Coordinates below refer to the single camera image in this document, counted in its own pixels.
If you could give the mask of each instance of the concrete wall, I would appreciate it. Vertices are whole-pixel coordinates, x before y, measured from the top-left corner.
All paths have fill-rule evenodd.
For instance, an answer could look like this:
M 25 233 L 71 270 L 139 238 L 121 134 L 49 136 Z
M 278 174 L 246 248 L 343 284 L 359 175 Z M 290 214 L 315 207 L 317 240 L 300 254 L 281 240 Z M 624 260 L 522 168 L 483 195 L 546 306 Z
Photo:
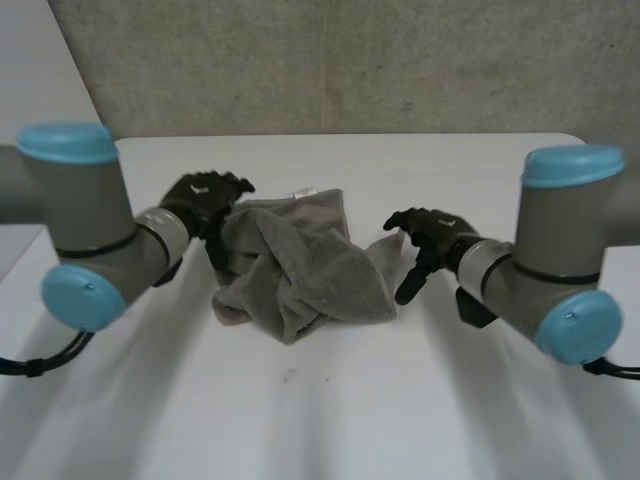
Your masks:
M 119 136 L 566 132 L 638 145 L 637 0 L 50 0 Z

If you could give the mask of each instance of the robotic hand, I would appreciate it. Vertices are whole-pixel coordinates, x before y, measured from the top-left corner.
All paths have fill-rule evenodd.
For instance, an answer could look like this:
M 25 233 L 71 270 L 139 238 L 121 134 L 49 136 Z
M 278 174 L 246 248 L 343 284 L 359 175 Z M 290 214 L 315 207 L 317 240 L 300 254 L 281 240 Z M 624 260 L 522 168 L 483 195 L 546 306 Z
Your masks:
M 598 289 L 607 247 L 640 245 L 640 168 L 613 147 L 543 148 L 527 156 L 516 241 L 481 237 L 463 218 L 439 210 L 396 212 L 385 230 L 406 231 L 420 250 L 396 292 L 411 301 L 428 275 L 457 276 L 461 319 L 483 328 L 496 318 L 559 362 L 594 374 L 640 379 L 603 355 L 622 313 Z
M 49 359 L 0 359 L 7 375 L 38 376 L 70 361 L 149 287 L 171 281 L 193 238 L 205 240 L 214 266 L 224 268 L 224 217 L 254 191 L 231 173 L 184 175 L 158 206 L 134 217 L 118 152 L 102 125 L 37 125 L 22 132 L 17 150 L 0 155 L 0 223 L 48 227 L 60 265 L 45 276 L 42 298 L 80 333 Z

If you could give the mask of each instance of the gray towel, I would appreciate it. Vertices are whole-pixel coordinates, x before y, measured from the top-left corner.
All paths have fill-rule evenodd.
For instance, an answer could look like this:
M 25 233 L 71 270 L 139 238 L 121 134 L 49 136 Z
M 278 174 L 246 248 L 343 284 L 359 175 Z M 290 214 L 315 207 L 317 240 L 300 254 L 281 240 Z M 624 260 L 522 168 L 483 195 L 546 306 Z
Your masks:
M 230 272 L 218 272 L 214 311 L 225 325 L 253 320 L 285 344 L 331 319 L 391 320 L 403 238 L 353 245 L 341 190 L 244 202 L 222 229 Z

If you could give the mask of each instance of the white table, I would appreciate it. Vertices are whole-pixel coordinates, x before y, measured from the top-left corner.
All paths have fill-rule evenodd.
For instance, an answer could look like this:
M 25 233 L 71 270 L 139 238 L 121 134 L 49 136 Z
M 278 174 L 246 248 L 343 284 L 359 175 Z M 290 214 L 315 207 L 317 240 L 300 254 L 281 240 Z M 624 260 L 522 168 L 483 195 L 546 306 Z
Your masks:
M 128 139 L 135 210 L 182 173 L 232 170 L 256 198 L 340 187 L 352 240 L 380 238 L 411 206 L 463 215 L 511 239 L 524 155 L 566 135 Z M 415 251 L 405 245 L 401 275 Z M 149 291 L 78 361 L 0 383 L 0 471 L 15 479 L 581 479 L 640 475 L 640 385 L 559 366 L 502 322 L 457 318 L 436 275 L 396 321 L 325 325 L 291 347 L 223 327 L 194 244 L 174 282 Z M 0 284 L 0 347 L 20 358 L 69 338 L 44 311 L 55 258 L 39 236 Z M 639 249 L 612 251 L 604 288 L 627 314 L 613 354 L 640 364 Z

